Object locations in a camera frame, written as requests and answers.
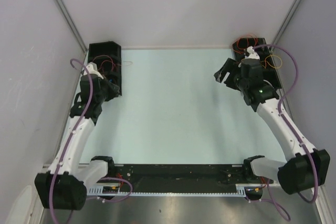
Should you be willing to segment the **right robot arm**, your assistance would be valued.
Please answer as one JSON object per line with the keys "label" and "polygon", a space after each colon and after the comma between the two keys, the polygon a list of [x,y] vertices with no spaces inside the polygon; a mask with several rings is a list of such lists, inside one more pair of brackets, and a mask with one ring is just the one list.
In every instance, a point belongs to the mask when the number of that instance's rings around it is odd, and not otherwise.
{"label": "right robot arm", "polygon": [[264,80],[263,66],[259,59],[247,58],[242,62],[227,59],[214,73],[219,83],[241,92],[245,103],[257,113],[270,128],[278,141],[285,162],[262,155],[244,160],[243,179],[254,183],[260,177],[277,181],[289,195],[325,183],[330,155],[318,150],[300,132],[283,108],[276,89]]}

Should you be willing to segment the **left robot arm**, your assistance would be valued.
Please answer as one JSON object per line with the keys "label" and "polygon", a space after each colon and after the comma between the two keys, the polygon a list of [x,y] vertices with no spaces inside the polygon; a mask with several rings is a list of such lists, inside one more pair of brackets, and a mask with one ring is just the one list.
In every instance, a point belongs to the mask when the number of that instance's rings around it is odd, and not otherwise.
{"label": "left robot arm", "polygon": [[88,189],[102,179],[115,178],[114,161],[95,156],[89,165],[79,168],[87,140],[102,112],[102,104],[119,96],[119,87],[100,74],[83,75],[80,92],[70,110],[68,130],[52,164],[35,177],[35,186],[44,208],[80,210]]}

